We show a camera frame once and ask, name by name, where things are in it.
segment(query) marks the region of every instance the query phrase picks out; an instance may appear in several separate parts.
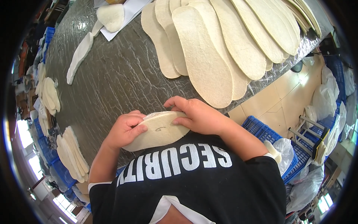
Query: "dark gray work table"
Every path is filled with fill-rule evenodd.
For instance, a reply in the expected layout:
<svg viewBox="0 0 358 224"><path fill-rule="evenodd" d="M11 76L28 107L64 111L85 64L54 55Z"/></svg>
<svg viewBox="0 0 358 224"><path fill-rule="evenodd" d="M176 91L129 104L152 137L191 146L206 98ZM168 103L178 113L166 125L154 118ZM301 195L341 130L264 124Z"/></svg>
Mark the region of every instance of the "dark gray work table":
<svg viewBox="0 0 358 224"><path fill-rule="evenodd" d="M332 30L329 20L316 0L306 1L325 37ZM138 15L110 42L101 33L95 37L72 85L66 83L66 74L74 51L96 22L93 0L77 0L50 43L46 75L58 82L61 111L56 114L56 119L62 132L72 126L89 165L121 114L135 109L144 114L164 111L163 103L175 95L202 100L187 76L167 79L161 73L155 47L143 31L140 17ZM290 56L283 64L274 64L262 79L249 84L242 99L219 111L227 113L261 91L310 53L320 41L310 31L302 38L296 56ZM118 166L126 165L134 157L134 153L124 151Z"/></svg>

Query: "finger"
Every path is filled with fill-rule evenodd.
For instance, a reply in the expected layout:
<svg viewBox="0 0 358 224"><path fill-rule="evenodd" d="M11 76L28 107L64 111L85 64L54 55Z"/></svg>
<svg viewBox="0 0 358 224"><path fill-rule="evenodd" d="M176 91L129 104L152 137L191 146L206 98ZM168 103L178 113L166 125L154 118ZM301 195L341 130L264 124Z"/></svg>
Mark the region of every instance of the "finger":
<svg viewBox="0 0 358 224"><path fill-rule="evenodd" d="M177 106L178 108L180 108L182 111L185 111L185 106L187 104L186 99L184 99L183 97L180 96L174 96L169 98L165 103L164 103L164 107L170 107L170 106Z"/></svg>
<svg viewBox="0 0 358 224"><path fill-rule="evenodd" d="M128 127L132 127L138 125L142 121L143 119L139 116L128 116L125 122Z"/></svg>
<svg viewBox="0 0 358 224"><path fill-rule="evenodd" d="M147 115L141 113L129 113L127 116L138 116L140 118L145 118Z"/></svg>
<svg viewBox="0 0 358 224"><path fill-rule="evenodd" d="M175 125L182 125L186 128L191 129L193 121L186 117L178 117L178 118L175 118L172 123Z"/></svg>
<svg viewBox="0 0 358 224"><path fill-rule="evenodd" d="M170 111L181 111L182 112L182 110L177 106L174 106Z"/></svg>
<svg viewBox="0 0 358 224"><path fill-rule="evenodd" d="M133 110L133 111L129 112L129 114L131 114L131 113L139 113L139 114L141 114L141 112L139 110Z"/></svg>
<svg viewBox="0 0 358 224"><path fill-rule="evenodd" d="M135 138L138 135L140 135L141 133L146 132L147 130L148 130L147 126L142 124L142 125L138 125L135 128L132 128L131 130L129 130L128 134L131 137Z"/></svg>

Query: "forearm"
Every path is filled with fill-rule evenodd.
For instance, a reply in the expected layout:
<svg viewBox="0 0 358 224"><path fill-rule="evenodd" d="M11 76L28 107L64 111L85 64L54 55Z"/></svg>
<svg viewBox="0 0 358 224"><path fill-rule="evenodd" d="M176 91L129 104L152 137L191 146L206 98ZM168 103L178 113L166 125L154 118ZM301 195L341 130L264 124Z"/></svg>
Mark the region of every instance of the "forearm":
<svg viewBox="0 0 358 224"><path fill-rule="evenodd" d="M268 153L267 148L258 138L233 120L228 120L220 137L244 161Z"/></svg>
<svg viewBox="0 0 358 224"><path fill-rule="evenodd" d="M93 160L89 171L89 183L109 182L116 177L120 149L112 149L106 140Z"/></svg>

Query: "beige tile floor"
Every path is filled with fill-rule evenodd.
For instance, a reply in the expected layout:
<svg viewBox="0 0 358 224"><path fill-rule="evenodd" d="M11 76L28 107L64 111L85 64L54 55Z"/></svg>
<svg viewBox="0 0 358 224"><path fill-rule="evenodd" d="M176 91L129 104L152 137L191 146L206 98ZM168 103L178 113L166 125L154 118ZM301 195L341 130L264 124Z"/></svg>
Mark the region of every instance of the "beige tile floor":
<svg viewBox="0 0 358 224"><path fill-rule="evenodd" d="M316 55L314 64L303 65L300 73L289 70L229 111L230 118L241 125L248 116L253 115L282 137L290 138L292 135L287 129L299 124L299 115L303 114L304 106L311 103L315 88L321 84L323 65L323 57Z"/></svg>

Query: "hand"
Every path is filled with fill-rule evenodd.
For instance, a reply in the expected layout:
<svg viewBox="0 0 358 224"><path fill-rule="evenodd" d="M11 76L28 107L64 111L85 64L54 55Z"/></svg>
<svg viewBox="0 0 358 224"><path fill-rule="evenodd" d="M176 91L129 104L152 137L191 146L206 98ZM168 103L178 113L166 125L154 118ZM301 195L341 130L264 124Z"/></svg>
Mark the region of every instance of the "hand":
<svg viewBox="0 0 358 224"><path fill-rule="evenodd" d="M174 119L173 124L180 124L200 134L221 135L232 124L232 120L198 99L186 100L174 96L164 103L164 107L174 106L171 111L182 111L188 117Z"/></svg>
<svg viewBox="0 0 358 224"><path fill-rule="evenodd" d="M122 114L113 125L103 143L106 143L113 150L129 145L138 135L148 130L147 126L138 125L143 121L145 116L139 110Z"/></svg>

